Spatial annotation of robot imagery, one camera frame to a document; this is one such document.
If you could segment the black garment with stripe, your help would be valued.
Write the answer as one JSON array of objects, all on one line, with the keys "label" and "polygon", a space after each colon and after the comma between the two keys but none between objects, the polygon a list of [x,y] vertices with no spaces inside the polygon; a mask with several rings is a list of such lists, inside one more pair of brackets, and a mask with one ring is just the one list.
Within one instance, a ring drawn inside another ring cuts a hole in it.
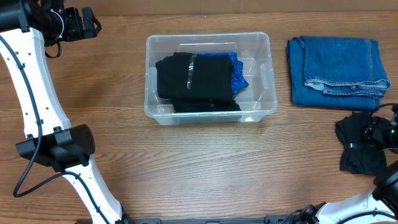
[{"label": "black garment with stripe", "polygon": [[233,100],[229,102],[219,101],[184,101],[171,100],[176,113],[240,111],[239,105]]}]

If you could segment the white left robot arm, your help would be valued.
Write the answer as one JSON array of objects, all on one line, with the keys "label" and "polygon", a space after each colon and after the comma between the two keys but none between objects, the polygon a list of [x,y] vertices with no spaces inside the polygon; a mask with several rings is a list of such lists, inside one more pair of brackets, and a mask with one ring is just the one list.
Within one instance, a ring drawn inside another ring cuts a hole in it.
[{"label": "white left robot arm", "polygon": [[95,162],[95,141],[85,124],[72,126],[55,92],[46,48],[94,38],[102,26],[90,7],[65,7],[59,0],[1,2],[1,55],[11,74],[24,120],[17,143],[29,164],[51,167],[85,204],[93,223],[127,223]]}]

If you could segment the clear plastic storage bin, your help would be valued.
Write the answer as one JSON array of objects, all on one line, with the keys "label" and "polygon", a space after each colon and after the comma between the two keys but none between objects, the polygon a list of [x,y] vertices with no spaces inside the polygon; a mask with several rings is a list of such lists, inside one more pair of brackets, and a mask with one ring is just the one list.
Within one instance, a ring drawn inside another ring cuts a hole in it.
[{"label": "clear plastic storage bin", "polygon": [[[155,63],[175,52],[235,52],[243,63],[243,77],[249,83],[235,97],[239,111],[175,113],[173,105],[157,94]],[[160,125],[183,123],[259,122],[277,109],[271,43],[264,32],[223,34],[152,35],[146,41],[144,111]]]}]

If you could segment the sparkly blue green fabric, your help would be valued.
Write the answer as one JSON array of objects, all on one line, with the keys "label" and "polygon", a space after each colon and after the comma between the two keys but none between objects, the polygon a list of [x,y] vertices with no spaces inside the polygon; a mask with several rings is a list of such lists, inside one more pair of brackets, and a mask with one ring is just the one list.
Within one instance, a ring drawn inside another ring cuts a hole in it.
[{"label": "sparkly blue green fabric", "polygon": [[238,60],[236,52],[218,52],[218,53],[195,53],[194,56],[206,56],[206,57],[220,57],[228,56],[229,62],[233,66],[231,74],[231,89],[233,91],[233,98],[241,91],[249,86],[249,83],[243,77],[243,62]]}]

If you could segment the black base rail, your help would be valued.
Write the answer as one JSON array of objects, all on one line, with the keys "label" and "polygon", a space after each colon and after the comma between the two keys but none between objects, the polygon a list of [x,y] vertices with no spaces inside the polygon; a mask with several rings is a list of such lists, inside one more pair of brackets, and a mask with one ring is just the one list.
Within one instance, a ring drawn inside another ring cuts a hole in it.
[{"label": "black base rail", "polygon": [[161,220],[161,219],[131,219],[127,217],[120,224],[279,224],[294,223],[295,215],[267,215],[264,218],[222,218],[222,219],[191,219],[191,220]]}]

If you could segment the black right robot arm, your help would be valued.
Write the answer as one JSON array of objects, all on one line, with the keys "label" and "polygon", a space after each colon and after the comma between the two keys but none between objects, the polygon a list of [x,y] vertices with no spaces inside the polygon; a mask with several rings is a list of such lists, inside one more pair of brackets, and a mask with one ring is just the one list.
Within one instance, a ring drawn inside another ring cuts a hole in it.
[{"label": "black right robot arm", "polygon": [[387,164],[385,152],[397,153],[397,104],[388,103],[392,119],[376,116],[381,109],[354,112],[335,124],[344,149],[340,170],[373,176],[374,189],[340,202],[309,205],[288,214],[284,223],[376,223],[397,221],[397,163]]}]

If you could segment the blue denim jeans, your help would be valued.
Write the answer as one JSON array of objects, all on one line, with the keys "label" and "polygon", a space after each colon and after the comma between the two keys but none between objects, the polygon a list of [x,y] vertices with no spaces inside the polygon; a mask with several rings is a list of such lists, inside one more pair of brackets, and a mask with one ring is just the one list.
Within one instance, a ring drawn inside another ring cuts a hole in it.
[{"label": "blue denim jeans", "polygon": [[294,37],[286,56],[295,105],[373,110],[391,87],[376,40]]}]

